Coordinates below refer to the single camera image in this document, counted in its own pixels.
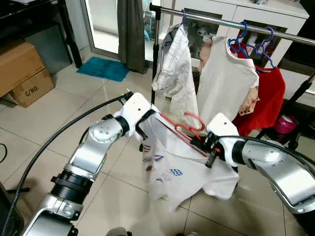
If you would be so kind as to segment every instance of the cardboard box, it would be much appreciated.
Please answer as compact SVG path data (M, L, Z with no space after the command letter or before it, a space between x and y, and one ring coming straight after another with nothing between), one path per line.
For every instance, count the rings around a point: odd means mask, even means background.
M0 97L43 68L36 48L30 43L16 41L0 48Z
M5 99L21 107L28 107L54 87L54 81L45 68L11 90L9 97L6 96Z

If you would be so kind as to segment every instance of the blue hanger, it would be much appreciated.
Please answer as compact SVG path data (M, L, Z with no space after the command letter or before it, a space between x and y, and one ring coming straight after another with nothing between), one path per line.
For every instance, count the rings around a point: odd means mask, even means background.
M254 46L252 46L252 45L246 45L246 46L255 49L255 52L256 52L256 54L257 54L258 56L264 55L264 56L270 61L270 64L271 64L272 68L276 68L276 67L274 66L274 64L273 64L273 62L272 62L272 60L271 60L271 58L270 58L270 57L266 54L266 52L265 52L265 50L266 50L266 48L265 48L265 43L268 43L268 42L270 42L270 41L273 39L273 37L274 37L274 29L273 29L272 27L266 27L266 29L268 29L268 30L271 31L271 35L270 35L270 37L269 37L268 39L264 39L264 40L262 41L262 44L259 44L257 47L254 47Z
M242 21L241 23L245 26L244 32L241 35L239 35L236 38L234 38L234 39L228 39L228 45L236 53L242 52L245 55L245 57L248 59L249 57L247 55L247 52L241 47L241 43L239 42L239 39L244 38L245 34L247 33L247 23L245 21ZM233 47L233 45L231 45L232 42L236 42L237 43L238 49L236 49L235 47Z
M185 23L186 13L184 9L181 12L183 13L183 19L182 19L182 25L183 25Z

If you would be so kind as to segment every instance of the blue mat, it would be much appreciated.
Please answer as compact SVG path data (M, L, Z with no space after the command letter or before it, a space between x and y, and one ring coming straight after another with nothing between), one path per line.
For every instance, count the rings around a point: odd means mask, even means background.
M129 70L118 61L107 60L97 57L90 58L84 63L77 73L91 75L103 79L121 82L126 77Z

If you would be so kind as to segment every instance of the gray curtain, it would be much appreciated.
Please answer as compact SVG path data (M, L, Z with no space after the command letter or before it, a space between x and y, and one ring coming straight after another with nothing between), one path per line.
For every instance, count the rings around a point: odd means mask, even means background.
M118 0L118 56L132 71L145 73L142 0Z

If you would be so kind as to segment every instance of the black cable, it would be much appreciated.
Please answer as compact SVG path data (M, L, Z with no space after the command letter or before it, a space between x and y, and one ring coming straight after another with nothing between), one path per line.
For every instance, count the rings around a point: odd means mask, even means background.
M253 138L253 137L247 137L247 136L234 136L234 135L225 135L225 136L218 136L217 139L223 139L223 138L237 138L237 139L244 139L244 140L250 140L250 141L254 141L254 142L258 142L261 144L265 144L268 146L271 146L273 148L277 148L287 154L289 154L290 156L292 156L293 158L297 159L300 163L303 164L303 166L313 175L313 177L315 177L315 170L313 168L311 168L309 166L309 164L306 162L310 162L312 165L315 166L315 161L311 160L309 157L294 151L294 150L289 150L285 147L282 147L280 145L265 141L265 140L261 140L261 139L257 139L257 138Z
M38 150L38 152L35 154L35 156L32 158L32 160L30 161L30 163L28 164L28 166L26 167L22 177L21 177L21 180L19 182L19 185L16 189L16 194L14 196L14 199L12 201L12 205L11 205L11 208L9 210L9 213L8 213L8 216L5 220L5 224L4 224L4 227L3 227L3 231L2 231L2 234L1 236L6 236L5 235L5 232L7 231L8 227L9 227L9 222L10 222L10 218L12 217L12 214L13 214L13 211L16 207L16 204L18 202L18 198L20 196L20 192L21 192L21 189L23 187L23 184L26 180L26 177L27 175L29 174L31 168L33 167L35 161L39 158L39 156L42 154L42 152L48 147L48 145L54 141L62 132L64 132L66 129L68 129L70 126L72 126L74 123L76 123L77 121L79 121L80 119L84 118L85 116L89 115L90 113L96 111L97 109L103 107L103 106L106 106L110 103L113 103L115 101L118 101L122 98L126 98L126 96L130 96L132 94L132 92L128 92L122 96L119 96L119 97L116 97L114 99L111 99L107 102L104 102L102 104L99 104L98 106L96 107L93 107L92 109L88 110L87 112L84 112L83 114L81 114L80 116L78 116L77 118L75 118L74 120L70 121L68 124L66 124L64 127L62 127L61 129L59 129L47 142L45 142L45 144Z
M81 144L83 142L83 139L84 139L85 135L87 134L88 130L89 130L89 127L83 132L83 134L80 138L79 144Z
M5 160L6 156L8 155L8 149L6 148L6 145L4 144L0 144L0 145L4 147L4 157L0 161L0 163L2 163Z

